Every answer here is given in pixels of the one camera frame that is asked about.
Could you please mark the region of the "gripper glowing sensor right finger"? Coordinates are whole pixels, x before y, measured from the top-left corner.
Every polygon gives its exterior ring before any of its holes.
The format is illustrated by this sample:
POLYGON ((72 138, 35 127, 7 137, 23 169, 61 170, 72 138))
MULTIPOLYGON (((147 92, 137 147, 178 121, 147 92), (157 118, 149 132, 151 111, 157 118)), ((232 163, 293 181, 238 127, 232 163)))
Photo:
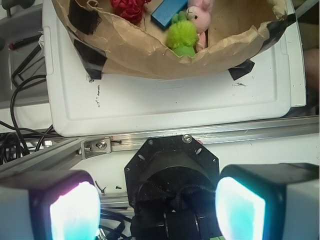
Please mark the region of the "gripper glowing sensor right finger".
POLYGON ((320 167, 229 164, 220 173, 215 209, 226 240, 318 240, 320 167))

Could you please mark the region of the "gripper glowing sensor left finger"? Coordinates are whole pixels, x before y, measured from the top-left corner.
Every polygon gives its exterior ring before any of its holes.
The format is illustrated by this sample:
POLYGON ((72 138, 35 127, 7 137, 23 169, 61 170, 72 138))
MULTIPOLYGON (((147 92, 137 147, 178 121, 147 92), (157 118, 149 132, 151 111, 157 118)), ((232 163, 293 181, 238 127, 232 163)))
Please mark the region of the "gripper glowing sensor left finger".
POLYGON ((84 170, 15 172, 0 178, 2 240, 93 240, 101 201, 84 170))

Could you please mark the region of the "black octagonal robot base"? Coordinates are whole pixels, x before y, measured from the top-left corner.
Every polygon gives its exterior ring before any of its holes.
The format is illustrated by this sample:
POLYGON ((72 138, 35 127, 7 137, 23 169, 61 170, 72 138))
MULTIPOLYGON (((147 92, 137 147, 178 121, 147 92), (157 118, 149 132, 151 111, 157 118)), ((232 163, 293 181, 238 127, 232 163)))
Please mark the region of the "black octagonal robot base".
POLYGON ((210 240, 219 160, 190 134, 149 138, 124 168, 136 240, 210 240))

